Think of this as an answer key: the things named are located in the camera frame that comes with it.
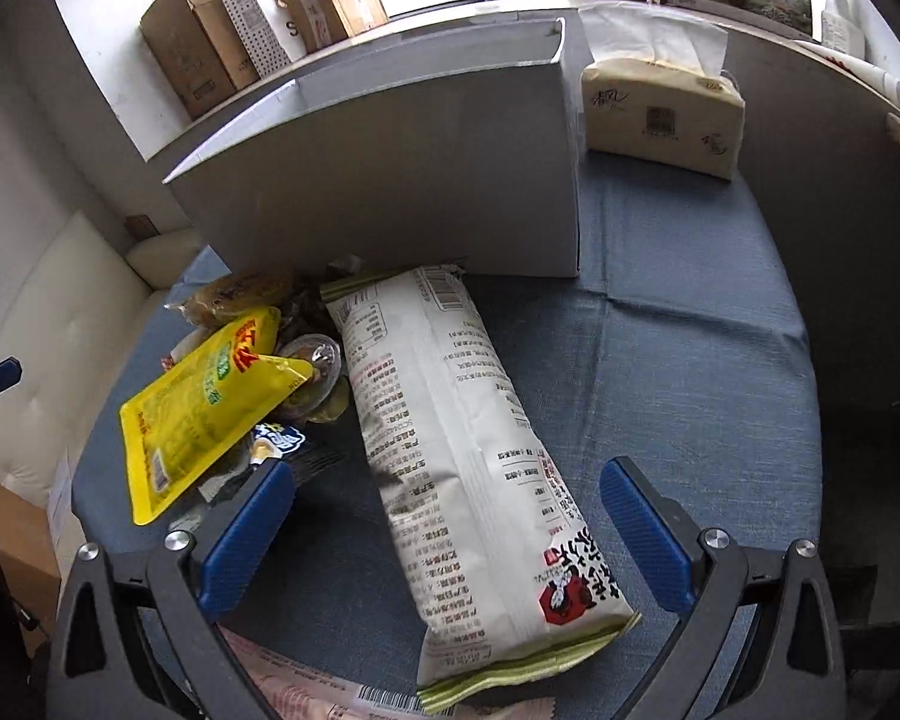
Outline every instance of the white snack bag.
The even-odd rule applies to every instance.
[[[418,268],[329,305],[367,461],[428,626],[418,669],[428,712],[490,683],[565,671],[639,618],[455,271]]]

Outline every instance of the yellow snack bag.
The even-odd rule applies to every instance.
[[[313,367],[271,357],[280,312],[248,311],[120,408],[133,521],[153,522]]]

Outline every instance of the white leather sofa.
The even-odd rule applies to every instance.
[[[23,366],[20,384],[0,395],[1,485],[47,506],[60,461],[72,475],[146,321],[201,248],[188,229],[144,241],[125,260],[82,213],[70,218],[0,328],[0,360]],[[55,544],[63,583],[84,541],[69,509],[64,523]]]

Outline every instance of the metal screw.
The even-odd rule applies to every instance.
[[[190,543],[190,534],[186,531],[171,531],[163,539],[163,545],[170,551],[178,552]]]
[[[713,549],[725,549],[727,544],[730,544],[730,536],[727,536],[727,531],[722,531],[720,528],[710,528],[703,534],[703,540],[706,541],[708,547]]]
[[[813,557],[817,553],[817,546],[809,538],[797,539],[797,555],[801,557]]]
[[[93,560],[93,558],[97,555],[100,555],[100,548],[96,546],[93,541],[87,541],[84,546],[80,547],[79,550],[77,550],[77,558],[79,560],[86,560],[87,562],[90,562],[90,560]]]

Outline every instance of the table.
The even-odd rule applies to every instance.
[[[466,285],[535,431],[644,620],[567,674],[471,703],[553,695],[557,718],[605,720],[676,618],[655,605],[602,510],[597,478],[604,461],[629,455],[701,526],[783,549],[818,533],[821,437],[802,318],[739,175],[725,182],[590,153],[580,214],[577,280],[467,276]],[[212,278],[222,267],[206,251],[184,281]],[[160,356],[188,331],[178,314],[151,319],[74,476],[74,511],[88,538],[111,551],[159,543],[179,509],[144,528],[131,523],[117,409],[159,375]],[[348,461],[300,490],[224,624],[317,668],[413,692],[424,626],[352,412],[323,436],[347,448]],[[737,650],[745,618],[738,613],[730,635]],[[722,653],[693,716],[711,711],[733,647]]]

